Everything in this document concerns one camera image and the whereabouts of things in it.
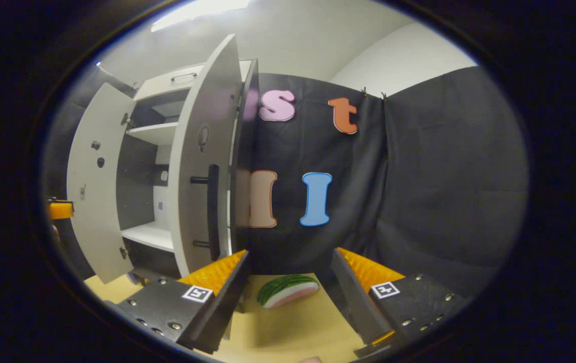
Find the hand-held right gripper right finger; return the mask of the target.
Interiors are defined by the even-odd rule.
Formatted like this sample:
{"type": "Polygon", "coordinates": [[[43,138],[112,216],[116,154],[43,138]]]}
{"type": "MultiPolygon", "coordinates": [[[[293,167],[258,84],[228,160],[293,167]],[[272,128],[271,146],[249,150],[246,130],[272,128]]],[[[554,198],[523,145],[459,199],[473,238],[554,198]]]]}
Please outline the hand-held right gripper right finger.
{"type": "Polygon", "coordinates": [[[428,274],[404,276],[343,248],[334,250],[332,269],[364,342],[355,351],[358,357],[403,349],[437,331],[468,304],[428,274]]]}

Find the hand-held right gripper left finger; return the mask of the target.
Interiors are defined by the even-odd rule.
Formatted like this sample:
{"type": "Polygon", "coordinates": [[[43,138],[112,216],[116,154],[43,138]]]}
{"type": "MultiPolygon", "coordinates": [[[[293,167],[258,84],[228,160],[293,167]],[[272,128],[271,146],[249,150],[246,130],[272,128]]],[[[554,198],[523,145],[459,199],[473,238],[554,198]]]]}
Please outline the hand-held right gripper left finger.
{"type": "Polygon", "coordinates": [[[207,354],[219,348],[249,278],[241,250],[186,278],[159,277],[109,310],[136,331],[174,349],[207,354]]]}

